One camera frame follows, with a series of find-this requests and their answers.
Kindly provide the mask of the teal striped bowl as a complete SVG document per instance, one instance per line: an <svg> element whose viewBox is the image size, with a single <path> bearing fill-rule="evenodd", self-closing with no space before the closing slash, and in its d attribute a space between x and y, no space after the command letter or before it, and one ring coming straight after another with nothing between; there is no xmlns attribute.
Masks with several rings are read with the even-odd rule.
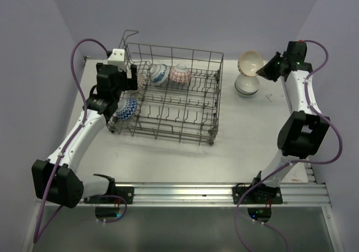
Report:
<svg viewBox="0 0 359 252"><path fill-rule="evenodd" d="M237 67L239 72L245 76L255 77L258 70L264 66L264 60L260 53L256 51L247 51L243 53L238 60Z"/></svg>

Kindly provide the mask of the white ribbed bowl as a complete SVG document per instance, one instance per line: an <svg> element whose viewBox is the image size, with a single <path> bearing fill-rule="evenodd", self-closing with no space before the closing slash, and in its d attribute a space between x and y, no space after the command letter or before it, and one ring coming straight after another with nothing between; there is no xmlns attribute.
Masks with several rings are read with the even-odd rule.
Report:
<svg viewBox="0 0 359 252"><path fill-rule="evenodd" d="M243 97L250 97L259 91L259 80L257 77L238 75L234 82L235 89Z"/></svg>

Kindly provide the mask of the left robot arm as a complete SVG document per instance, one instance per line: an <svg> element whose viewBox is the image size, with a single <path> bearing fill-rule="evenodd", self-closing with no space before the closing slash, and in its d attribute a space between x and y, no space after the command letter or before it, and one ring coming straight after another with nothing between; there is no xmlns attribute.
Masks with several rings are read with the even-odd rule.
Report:
<svg viewBox="0 0 359 252"><path fill-rule="evenodd" d="M85 198L98 197L104 203L116 198L114 178L94 174L83 181L76 172L88 147L117 111L122 92L137 90L137 66L131 65L130 70L127 77L115 65L96 64L96 85L84 100L75 126L56 151L44 161L36 160L31 168L37 198L68 208Z"/></svg>

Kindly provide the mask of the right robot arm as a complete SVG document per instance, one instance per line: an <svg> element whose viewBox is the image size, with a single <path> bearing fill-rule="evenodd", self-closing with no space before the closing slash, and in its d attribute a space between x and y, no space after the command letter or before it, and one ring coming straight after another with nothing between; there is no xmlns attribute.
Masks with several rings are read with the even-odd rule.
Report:
<svg viewBox="0 0 359 252"><path fill-rule="evenodd" d="M281 80L290 117L281 128L274 158L252 181L249 196L256 203L281 203L280 185L299 160L316 154L329 124L321 119L308 78L312 65L305 62L307 45L290 41L284 53L275 56L257 74L267 80Z"/></svg>

